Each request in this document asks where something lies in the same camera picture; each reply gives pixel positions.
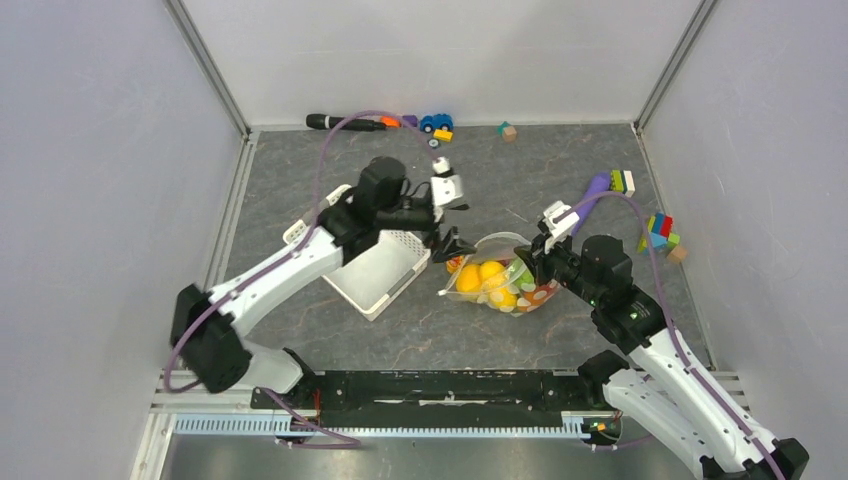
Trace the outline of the yellow toy lemon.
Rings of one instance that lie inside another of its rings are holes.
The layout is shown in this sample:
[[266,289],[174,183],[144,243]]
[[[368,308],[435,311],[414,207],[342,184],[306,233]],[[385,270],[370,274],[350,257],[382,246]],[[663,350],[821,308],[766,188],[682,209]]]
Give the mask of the yellow toy lemon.
[[462,294],[478,294],[481,291],[482,278],[479,264],[466,264],[458,271],[456,290]]

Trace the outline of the yellow toy mango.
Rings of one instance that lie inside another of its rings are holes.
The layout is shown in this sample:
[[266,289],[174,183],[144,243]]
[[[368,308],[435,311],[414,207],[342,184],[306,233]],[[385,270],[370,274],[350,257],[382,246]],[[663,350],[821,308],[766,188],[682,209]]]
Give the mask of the yellow toy mango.
[[501,312],[512,312],[518,303],[517,290],[509,282],[507,268],[497,261],[486,261],[480,265],[481,291],[477,302]]

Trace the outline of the clear zip top bag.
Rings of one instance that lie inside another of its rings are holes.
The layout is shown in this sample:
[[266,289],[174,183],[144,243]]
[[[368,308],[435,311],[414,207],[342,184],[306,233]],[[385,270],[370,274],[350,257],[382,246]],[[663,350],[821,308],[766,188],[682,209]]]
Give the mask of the clear zip top bag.
[[511,232],[490,234],[475,244],[472,255],[447,262],[450,278],[438,294],[457,302],[485,305],[518,317],[533,312],[553,298],[561,286],[540,283],[515,253],[528,246],[523,236]]

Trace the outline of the green toy pepper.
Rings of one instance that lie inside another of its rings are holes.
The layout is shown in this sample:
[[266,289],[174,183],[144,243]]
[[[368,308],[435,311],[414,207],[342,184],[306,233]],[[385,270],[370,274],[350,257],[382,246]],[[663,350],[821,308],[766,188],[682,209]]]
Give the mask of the green toy pepper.
[[520,258],[514,258],[507,268],[511,285],[519,291],[533,291],[536,288],[532,271]]

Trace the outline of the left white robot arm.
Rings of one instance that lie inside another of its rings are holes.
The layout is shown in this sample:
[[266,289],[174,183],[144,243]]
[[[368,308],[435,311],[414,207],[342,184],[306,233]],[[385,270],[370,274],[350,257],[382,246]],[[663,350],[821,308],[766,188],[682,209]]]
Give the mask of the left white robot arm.
[[294,356],[247,341],[272,310],[314,280],[331,274],[373,249],[384,231],[419,232],[435,263],[474,252],[456,228],[441,233],[444,215],[465,210],[460,175],[445,157],[432,163],[422,195],[410,191],[406,167],[376,157],[356,185],[331,203],[321,203],[313,223],[292,244],[253,268],[203,291],[192,284],[176,299],[172,357],[182,359],[195,385],[217,394],[238,383],[266,387],[290,407],[306,405],[313,379]]

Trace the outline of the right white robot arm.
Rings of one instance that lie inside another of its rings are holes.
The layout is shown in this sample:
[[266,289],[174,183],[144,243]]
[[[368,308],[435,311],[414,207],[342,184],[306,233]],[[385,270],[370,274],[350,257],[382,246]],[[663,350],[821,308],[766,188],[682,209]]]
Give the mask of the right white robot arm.
[[732,398],[632,277],[620,240],[595,235],[580,252],[543,234],[515,253],[537,280],[552,281],[592,308],[599,333],[617,347],[578,369],[577,392],[638,422],[698,479],[798,479],[809,462],[794,438],[779,439]]

